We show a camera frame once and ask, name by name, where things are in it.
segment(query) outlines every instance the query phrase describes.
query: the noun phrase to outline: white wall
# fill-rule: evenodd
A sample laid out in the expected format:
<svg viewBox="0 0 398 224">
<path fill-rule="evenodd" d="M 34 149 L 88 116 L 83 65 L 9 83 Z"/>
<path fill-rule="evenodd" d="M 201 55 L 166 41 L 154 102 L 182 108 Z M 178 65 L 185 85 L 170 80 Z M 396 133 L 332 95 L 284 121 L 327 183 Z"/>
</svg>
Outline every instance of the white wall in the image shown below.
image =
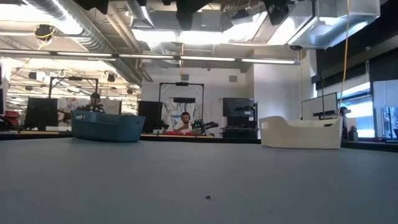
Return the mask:
<svg viewBox="0 0 398 224">
<path fill-rule="evenodd" d="M 254 66 L 253 65 L 246 72 L 246 94 L 249 98 L 254 98 Z"/>
<path fill-rule="evenodd" d="M 303 52 L 304 58 L 300 66 L 254 65 L 254 99 L 259 103 L 259 118 L 302 117 L 301 102 L 313 98 L 311 77 L 316 75 L 316 56 L 315 50 Z"/>
<path fill-rule="evenodd" d="M 254 65 L 254 99 L 258 117 L 300 119 L 300 72 L 293 65 Z"/>
<path fill-rule="evenodd" d="M 153 83 L 142 83 L 143 101 L 158 101 L 159 97 L 159 82 L 180 82 L 180 69 L 168 68 L 163 70 L 161 68 L 148 68 L 148 74 L 154 79 Z M 202 68 L 184 68 L 183 72 L 190 75 L 189 83 L 204 83 L 204 111 L 203 118 L 205 122 L 216 121 L 219 122 L 219 128 L 213 128 L 209 131 L 216 136 L 220 132 L 220 128 L 226 126 L 226 118 L 223 117 L 223 98 L 248 97 L 246 88 L 246 78 L 244 73 L 240 73 L 238 69 L 211 69 L 210 71 Z M 229 76 L 237 75 L 238 82 L 230 83 Z M 197 103 L 201 104 L 201 93 L 193 86 L 180 87 L 170 85 L 163 93 L 161 101 L 169 100 L 170 97 L 195 97 Z"/>
<path fill-rule="evenodd" d="M 8 92 L 8 83 L 11 77 L 11 67 L 7 66 L 7 60 L 6 59 L 0 59 L 0 66 L 1 66 L 1 74 L 0 74 L 0 79 L 2 81 L 2 85 L 0 85 L 0 88 L 3 90 L 3 109 L 4 111 L 6 110 L 6 98 L 7 98 L 7 92 Z"/>
</svg>

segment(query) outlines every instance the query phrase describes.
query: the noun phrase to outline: cable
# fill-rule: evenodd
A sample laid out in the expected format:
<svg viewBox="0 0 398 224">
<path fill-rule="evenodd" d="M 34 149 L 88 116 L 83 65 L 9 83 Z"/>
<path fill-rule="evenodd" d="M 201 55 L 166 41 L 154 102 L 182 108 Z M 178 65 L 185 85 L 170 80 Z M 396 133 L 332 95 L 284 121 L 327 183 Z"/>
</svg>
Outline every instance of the cable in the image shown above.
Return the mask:
<svg viewBox="0 0 398 224">
<path fill-rule="evenodd" d="M 47 35 L 44 35 L 44 36 L 38 36 L 38 35 L 35 35 L 35 36 L 36 36 L 37 38 L 39 38 L 39 39 L 45 38 L 45 39 L 47 40 L 47 38 L 50 37 L 50 36 L 55 32 L 55 30 L 56 30 L 56 29 L 52 30 L 51 33 L 49 33 L 49 34 L 47 34 Z"/>
<path fill-rule="evenodd" d="M 351 10 L 351 1 L 348 0 L 348 13 L 347 13 L 347 26 L 346 26 L 346 47 L 345 47 L 345 52 L 344 52 L 344 70 L 343 70 L 343 81 L 341 84 L 341 95 L 340 95 L 340 105 L 338 107 L 338 117 L 340 117 L 340 109 L 341 109 L 341 104 L 343 103 L 343 91 L 344 91 L 344 84 L 346 80 L 346 75 L 347 75 L 347 54 L 348 54 L 348 31 L 349 31 L 349 12 Z"/>
<path fill-rule="evenodd" d="M 300 94 L 300 101 L 301 101 L 301 117 L 303 117 L 303 67 L 302 67 L 302 60 L 303 60 L 303 49 L 300 49 L 300 74 L 301 74 L 301 94 Z"/>
</svg>

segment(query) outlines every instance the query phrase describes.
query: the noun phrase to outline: monitor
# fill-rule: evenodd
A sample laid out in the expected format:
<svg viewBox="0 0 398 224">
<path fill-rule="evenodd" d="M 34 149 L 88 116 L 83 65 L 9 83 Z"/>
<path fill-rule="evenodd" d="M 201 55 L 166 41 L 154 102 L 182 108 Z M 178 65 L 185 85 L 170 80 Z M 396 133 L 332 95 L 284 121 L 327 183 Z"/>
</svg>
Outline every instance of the monitor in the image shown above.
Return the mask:
<svg viewBox="0 0 398 224">
<path fill-rule="evenodd" d="M 2 93 L 2 89 L 0 89 L 0 114 L 4 114 L 4 95 Z"/>
<path fill-rule="evenodd" d="M 250 98 L 223 98 L 223 116 L 253 117 L 253 105 Z"/>
<path fill-rule="evenodd" d="M 138 101 L 138 116 L 145 117 L 143 133 L 153 133 L 156 122 L 162 117 L 162 102 Z"/>
<path fill-rule="evenodd" d="M 323 110 L 326 115 L 338 114 L 337 103 L 337 93 L 327 94 L 323 96 L 323 99 L 319 96 L 305 100 L 302 102 L 303 120 L 318 120 L 318 116 L 323 115 Z"/>
<path fill-rule="evenodd" d="M 25 128 L 45 131 L 46 126 L 58 126 L 58 99 L 29 98 L 27 102 Z"/>
</svg>

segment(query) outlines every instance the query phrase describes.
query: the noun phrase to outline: red object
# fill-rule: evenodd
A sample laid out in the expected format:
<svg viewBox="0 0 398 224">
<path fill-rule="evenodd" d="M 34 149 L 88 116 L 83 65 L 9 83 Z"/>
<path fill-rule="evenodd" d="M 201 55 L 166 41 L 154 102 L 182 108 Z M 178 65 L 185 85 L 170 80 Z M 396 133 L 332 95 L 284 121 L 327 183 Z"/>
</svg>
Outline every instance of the red object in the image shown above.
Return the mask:
<svg viewBox="0 0 398 224">
<path fill-rule="evenodd" d="M 19 118 L 20 115 L 19 115 L 18 112 L 16 112 L 16 111 L 6 111 L 4 116 L 6 118 L 8 118 L 8 120 L 10 120 L 12 125 L 15 125 L 15 126 L 19 125 L 18 118 Z"/>
</svg>

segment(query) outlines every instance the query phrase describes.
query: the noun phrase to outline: man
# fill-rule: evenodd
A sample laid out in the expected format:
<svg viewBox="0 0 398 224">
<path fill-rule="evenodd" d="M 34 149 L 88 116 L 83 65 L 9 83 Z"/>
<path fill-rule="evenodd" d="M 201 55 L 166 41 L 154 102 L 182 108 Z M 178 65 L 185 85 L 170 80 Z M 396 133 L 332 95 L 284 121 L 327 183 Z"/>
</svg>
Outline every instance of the man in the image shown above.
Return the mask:
<svg viewBox="0 0 398 224">
<path fill-rule="evenodd" d="M 177 134 L 179 133 L 187 133 L 187 132 L 192 132 L 192 126 L 189 123 L 189 121 L 191 120 L 191 116 L 189 115 L 188 112 L 183 112 L 181 114 L 181 121 L 182 123 L 178 123 L 175 127 L 174 127 L 174 132 L 176 132 Z"/>
<path fill-rule="evenodd" d="M 90 112 L 97 112 L 97 113 L 105 113 L 104 110 L 104 105 L 99 104 L 101 101 L 101 96 L 98 93 L 93 93 L 90 96 L 90 104 L 79 107 L 77 110 L 84 110 L 84 111 L 90 111 Z"/>
</svg>

